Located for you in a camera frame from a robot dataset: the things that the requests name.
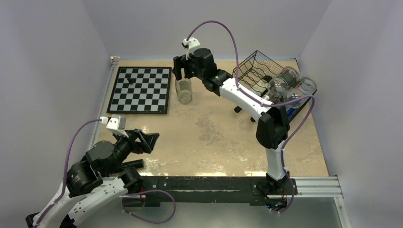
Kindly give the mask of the tall clear glass bottle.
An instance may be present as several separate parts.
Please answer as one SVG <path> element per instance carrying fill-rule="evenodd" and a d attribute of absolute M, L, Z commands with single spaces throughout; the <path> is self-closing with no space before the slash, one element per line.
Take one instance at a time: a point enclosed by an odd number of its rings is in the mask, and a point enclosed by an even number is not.
<path fill-rule="evenodd" d="M 175 81 L 177 100 L 183 105 L 188 105 L 192 101 L 192 83 L 190 79 Z"/>

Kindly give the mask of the round clear bottle silver cap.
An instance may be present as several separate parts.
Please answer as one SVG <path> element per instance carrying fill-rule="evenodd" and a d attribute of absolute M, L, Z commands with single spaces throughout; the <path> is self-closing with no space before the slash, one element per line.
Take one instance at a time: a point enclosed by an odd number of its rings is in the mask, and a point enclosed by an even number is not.
<path fill-rule="evenodd" d="M 299 72 L 290 66 L 284 67 L 267 84 L 269 101 L 276 104 L 285 100 L 287 91 L 292 84 L 300 79 Z"/>

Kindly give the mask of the blue square glass bottle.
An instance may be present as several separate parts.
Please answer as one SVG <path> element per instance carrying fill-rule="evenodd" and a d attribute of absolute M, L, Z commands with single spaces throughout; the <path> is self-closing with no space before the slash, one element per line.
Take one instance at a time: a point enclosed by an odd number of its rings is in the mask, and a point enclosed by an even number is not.
<path fill-rule="evenodd" d="M 288 97 L 285 102 L 291 102 L 291 104 L 286 105 L 286 112 L 289 122 L 292 122 L 295 117 L 302 111 L 302 109 L 308 104 L 312 95 L 297 95 Z"/>

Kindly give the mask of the small clear bottle silver cap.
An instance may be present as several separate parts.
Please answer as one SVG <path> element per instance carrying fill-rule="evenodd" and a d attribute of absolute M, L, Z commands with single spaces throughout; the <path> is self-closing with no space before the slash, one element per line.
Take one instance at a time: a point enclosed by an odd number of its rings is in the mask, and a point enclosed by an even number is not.
<path fill-rule="evenodd" d="M 317 90 L 317 84 L 314 79 L 304 76 L 297 80 L 286 93 L 285 102 L 295 100 L 305 95 L 312 95 Z M 299 109 L 307 101 L 307 98 L 298 102 L 286 105 L 286 110 Z"/>

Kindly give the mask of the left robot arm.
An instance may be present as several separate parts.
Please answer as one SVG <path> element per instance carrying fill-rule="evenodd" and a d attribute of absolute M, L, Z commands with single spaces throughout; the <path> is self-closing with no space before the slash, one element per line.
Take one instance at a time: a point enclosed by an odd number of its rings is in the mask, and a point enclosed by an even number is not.
<path fill-rule="evenodd" d="M 116 143 L 97 142 L 71 165 L 60 187 L 41 211 L 26 216 L 29 228 L 77 228 L 88 216 L 124 194 L 143 190 L 143 178 L 133 165 L 122 166 L 130 153 L 151 153 L 158 133 L 139 129 L 117 135 Z"/>

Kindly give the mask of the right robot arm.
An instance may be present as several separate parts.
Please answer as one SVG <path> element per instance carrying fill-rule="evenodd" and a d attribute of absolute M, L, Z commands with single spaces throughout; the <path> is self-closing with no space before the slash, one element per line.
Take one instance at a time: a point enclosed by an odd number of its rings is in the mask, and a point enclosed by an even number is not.
<path fill-rule="evenodd" d="M 284 148 L 290 139 L 290 125 L 283 105 L 264 100 L 240 85 L 232 74 L 217 68 L 213 55 L 207 48 L 174 57 L 173 74 L 177 81 L 193 77 L 200 79 L 208 91 L 246 111 L 257 122 L 256 138 L 266 150 L 268 190 L 279 193 L 291 182 L 284 158 Z"/>

